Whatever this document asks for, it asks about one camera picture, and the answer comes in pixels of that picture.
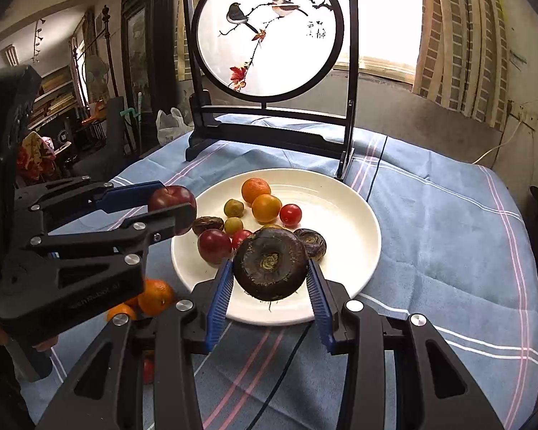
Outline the red tomato pile bottom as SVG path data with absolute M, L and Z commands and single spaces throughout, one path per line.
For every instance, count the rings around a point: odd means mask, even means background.
M 142 380 L 145 385 L 153 384 L 155 370 L 154 352 L 146 352 L 142 360 Z

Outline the large orange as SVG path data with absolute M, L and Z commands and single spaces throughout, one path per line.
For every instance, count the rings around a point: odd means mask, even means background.
M 139 308 L 146 316 L 156 317 L 176 301 L 172 286 L 162 279 L 146 278 L 143 291 L 137 296 Z
M 105 321 L 110 322 L 116 315 L 128 315 L 128 317 L 132 320 L 136 320 L 138 318 L 137 312 L 128 304 L 121 303 L 107 311 L 107 314 L 105 315 Z

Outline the dark red plum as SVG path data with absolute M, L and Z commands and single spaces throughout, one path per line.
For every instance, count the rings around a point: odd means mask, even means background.
M 151 194 L 147 203 L 147 210 L 154 212 L 183 204 L 188 204 L 191 207 L 190 216 L 176 219 L 176 235 L 183 235 L 191 229 L 197 217 L 197 202 L 189 189 L 181 185 L 160 187 Z

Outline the small yellow fruit pile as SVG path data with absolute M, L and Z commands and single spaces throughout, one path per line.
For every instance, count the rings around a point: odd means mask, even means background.
M 242 222 L 242 219 L 238 218 L 237 216 L 231 216 L 224 222 L 224 231 L 230 237 L 243 229 L 244 223 Z

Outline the red cherry tomato pile top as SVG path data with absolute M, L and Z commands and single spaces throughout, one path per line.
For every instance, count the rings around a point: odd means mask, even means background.
M 241 229 L 235 232 L 231 237 L 232 248 L 234 250 L 237 250 L 240 247 L 241 243 L 244 242 L 244 240 L 246 238 L 249 238 L 251 235 L 253 235 L 253 232 L 246 229 Z

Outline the large dark brown fruit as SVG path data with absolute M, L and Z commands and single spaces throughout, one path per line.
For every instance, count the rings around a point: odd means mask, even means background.
M 308 255 L 291 232 L 261 228 L 244 239 L 233 258 L 233 276 L 254 298 L 274 302 L 290 296 L 305 281 Z

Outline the dark date on plate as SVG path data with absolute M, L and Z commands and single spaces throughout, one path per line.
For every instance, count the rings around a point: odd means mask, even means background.
M 192 231 L 196 236 L 200 236 L 207 230 L 224 230 L 224 220 L 217 216 L 200 216 L 192 223 Z

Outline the white plastic bag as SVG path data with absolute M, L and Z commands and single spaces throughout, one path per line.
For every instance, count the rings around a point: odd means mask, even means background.
M 157 140 L 159 145 L 167 145 L 176 138 L 193 130 L 192 124 L 186 124 L 179 109 L 170 109 L 169 114 L 159 110 L 156 118 Z

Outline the white oval plate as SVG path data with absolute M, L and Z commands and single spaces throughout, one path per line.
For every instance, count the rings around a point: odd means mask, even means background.
M 344 182 L 317 172 L 276 168 L 254 170 L 211 186 L 197 197 L 198 215 L 222 216 L 223 205 L 241 196 L 243 182 L 261 178 L 284 204 L 301 208 L 300 226 L 325 238 L 327 249 L 320 261 L 329 281 L 344 285 L 354 298 L 373 276 L 380 259 L 382 237 L 372 208 Z M 247 294 L 234 283 L 226 316 L 258 326 L 286 326 L 314 318 L 306 285 L 291 296 L 268 303 Z

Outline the small green-yellow fruit plate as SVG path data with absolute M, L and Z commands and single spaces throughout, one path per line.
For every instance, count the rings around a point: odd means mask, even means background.
M 224 215 L 228 218 L 241 218 L 245 213 L 245 205 L 240 200 L 229 199 L 223 207 Z

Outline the dark wrinkled fruit on plate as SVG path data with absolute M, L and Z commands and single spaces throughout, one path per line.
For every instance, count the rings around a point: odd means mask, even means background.
M 302 242 L 309 258 L 321 260 L 325 256 L 327 245 L 325 238 L 319 232 L 308 228 L 298 228 L 293 234 Z

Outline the yellow orange fruit on plate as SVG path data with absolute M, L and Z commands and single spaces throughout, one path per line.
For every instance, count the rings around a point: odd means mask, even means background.
M 259 223 L 271 223 L 279 216 L 282 205 L 278 197 L 272 194 L 261 194 L 251 204 L 251 211 Z

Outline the red cherry tomato on plate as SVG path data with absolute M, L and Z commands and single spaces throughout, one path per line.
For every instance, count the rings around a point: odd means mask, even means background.
M 295 228 L 302 221 L 302 209 L 295 204 L 283 205 L 280 220 L 285 227 Z

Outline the dark framed painting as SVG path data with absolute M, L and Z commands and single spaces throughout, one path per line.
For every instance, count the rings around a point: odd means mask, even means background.
M 146 40 L 151 0 L 121 0 L 121 49 L 128 105 L 150 114 Z

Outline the checked curtain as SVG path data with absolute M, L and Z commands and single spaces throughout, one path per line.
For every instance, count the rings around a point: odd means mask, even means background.
M 507 63 L 500 0 L 423 0 L 414 93 L 504 131 Z

